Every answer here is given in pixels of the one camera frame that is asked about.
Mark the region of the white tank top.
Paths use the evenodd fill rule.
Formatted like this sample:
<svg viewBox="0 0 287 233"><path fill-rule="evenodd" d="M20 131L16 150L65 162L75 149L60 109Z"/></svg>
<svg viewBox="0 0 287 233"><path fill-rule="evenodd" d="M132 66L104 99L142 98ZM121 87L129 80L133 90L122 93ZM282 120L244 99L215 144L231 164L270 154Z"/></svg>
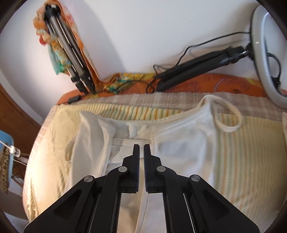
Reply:
<svg viewBox="0 0 287 233"><path fill-rule="evenodd" d="M217 132L234 132L243 119L235 106L214 95L203 97L194 109L158 120L114 120L88 111L79 116L67 188L87 175L108 174L136 144L149 144L152 154L179 175L213 181Z"/></svg>

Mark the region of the striped yellow bed sheet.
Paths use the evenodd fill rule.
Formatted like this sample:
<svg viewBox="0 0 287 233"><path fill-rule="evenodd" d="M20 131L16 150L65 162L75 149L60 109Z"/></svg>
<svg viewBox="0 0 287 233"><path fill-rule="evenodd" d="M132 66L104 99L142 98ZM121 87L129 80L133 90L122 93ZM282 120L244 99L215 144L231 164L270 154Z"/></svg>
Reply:
<svg viewBox="0 0 287 233"><path fill-rule="evenodd" d="M83 111L114 120L148 121L183 113L178 110L115 104L61 106L38 135L29 157L23 206L35 219L69 188L70 156ZM282 121L243 116L234 132L217 132L214 179L218 192L264 232L286 201L286 114Z"/></svg>

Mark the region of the white desk lamp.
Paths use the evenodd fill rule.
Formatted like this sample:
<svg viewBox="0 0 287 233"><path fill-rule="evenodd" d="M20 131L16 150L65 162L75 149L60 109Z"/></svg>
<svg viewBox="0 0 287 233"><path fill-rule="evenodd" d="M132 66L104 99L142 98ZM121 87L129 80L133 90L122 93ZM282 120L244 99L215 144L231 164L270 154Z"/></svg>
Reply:
<svg viewBox="0 0 287 233"><path fill-rule="evenodd" d="M23 153L20 151L20 149L14 147L14 146L9 146L6 143L0 141L0 143L5 146L6 148L8 148L9 153L10 153L10 158L17 162L20 163L24 166L27 166L28 164L28 157L30 156L29 154Z"/></svg>

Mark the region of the blue chair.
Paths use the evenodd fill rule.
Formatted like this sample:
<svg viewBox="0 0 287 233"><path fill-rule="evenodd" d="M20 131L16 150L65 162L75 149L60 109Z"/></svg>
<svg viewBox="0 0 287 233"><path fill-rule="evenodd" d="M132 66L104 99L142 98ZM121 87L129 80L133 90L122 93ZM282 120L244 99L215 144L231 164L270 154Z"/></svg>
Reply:
<svg viewBox="0 0 287 233"><path fill-rule="evenodd" d="M9 185L13 170L13 154L10 153L10 147L14 146L13 138L6 132L1 131L1 192L8 194Z"/></svg>

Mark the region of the checked beige blanket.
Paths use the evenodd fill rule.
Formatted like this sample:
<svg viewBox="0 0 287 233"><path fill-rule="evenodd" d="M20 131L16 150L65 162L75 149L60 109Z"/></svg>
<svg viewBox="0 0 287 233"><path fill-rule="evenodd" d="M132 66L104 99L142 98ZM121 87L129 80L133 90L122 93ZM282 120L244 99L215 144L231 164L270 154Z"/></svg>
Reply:
<svg viewBox="0 0 287 233"><path fill-rule="evenodd" d="M165 109L187 111L195 108L206 93L154 93L154 94L129 94L110 97L84 99L75 104L86 103L112 103L131 106L145 106ZM286 109L279 108L266 97L252 97L244 94L216 92L214 95L233 104L244 116L266 118L282 121Z"/></svg>

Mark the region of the orange patterned cloth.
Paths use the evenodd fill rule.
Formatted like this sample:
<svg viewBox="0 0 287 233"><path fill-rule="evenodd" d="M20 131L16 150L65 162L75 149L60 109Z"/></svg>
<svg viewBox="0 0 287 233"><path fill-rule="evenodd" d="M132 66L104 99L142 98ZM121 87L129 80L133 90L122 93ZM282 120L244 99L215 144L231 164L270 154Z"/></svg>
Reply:
<svg viewBox="0 0 287 233"><path fill-rule="evenodd" d="M92 80L96 87L96 94L102 93L102 92L119 94L123 92L125 89L127 89L128 87L133 86L136 83L145 84L146 93L156 92L155 89L157 87L159 80L155 79L155 76L158 74L161 74L161 72L158 72L158 69L160 68L160 66L158 65L153 66L154 73L152 74L118 73L118 74L111 76L106 82L101 81L96 71L96 68L93 65L89 57L88 52L86 51L84 44L80 36L78 35L76 24L72 16L70 15L69 11L67 10L67 8L63 6L59 1L46 1L44 5L38 9L36 13L36 17L33 20L33 24L36 29L36 34L38 35L40 43L43 45L47 45L48 47L50 61L56 73L64 73L70 76L70 74L68 74L67 70L65 69L64 66L62 66L62 63L59 61L58 57L56 56L57 52L59 52L60 55L64 55L63 50L61 49L56 37L49 33L47 25L44 20L45 6L48 4L57 5L60 7L61 16L64 22L67 23L67 25L72 30L72 34L75 37L77 45L79 46L80 51L82 52L84 60L87 64L88 70L90 71ZM283 9L282 1L259 1L259 6L260 5L262 5L269 12L270 14L269 16L272 17L272 19L275 21L280 31L282 32L282 34L286 34L286 11ZM268 62L270 58L275 58L275 55L270 53L269 51L268 51L268 55L269 55ZM178 60L177 63L173 65L171 68L174 68L183 63L185 62ZM164 68L162 73L171 68ZM275 86L280 87L280 90L279 90L280 93L286 97L286 90L282 88L280 75L273 76L271 74L271 77L272 77L272 80Z"/></svg>

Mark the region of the folded grey tripod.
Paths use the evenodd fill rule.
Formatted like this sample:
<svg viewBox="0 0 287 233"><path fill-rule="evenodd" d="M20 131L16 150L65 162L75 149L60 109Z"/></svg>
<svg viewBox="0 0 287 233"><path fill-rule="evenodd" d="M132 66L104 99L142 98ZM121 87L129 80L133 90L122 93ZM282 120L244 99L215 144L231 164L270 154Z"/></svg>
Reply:
<svg viewBox="0 0 287 233"><path fill-rule="evenodd" d="M60 55L57 52L56 56L68 74L70 74L71 81L80 92L84 94L96 94L96 87L90 71L72 34L72 30L61 16L60 7L57 5L46 5L44 20L49 33L56 37L63 50L64 55Z"/></svg>

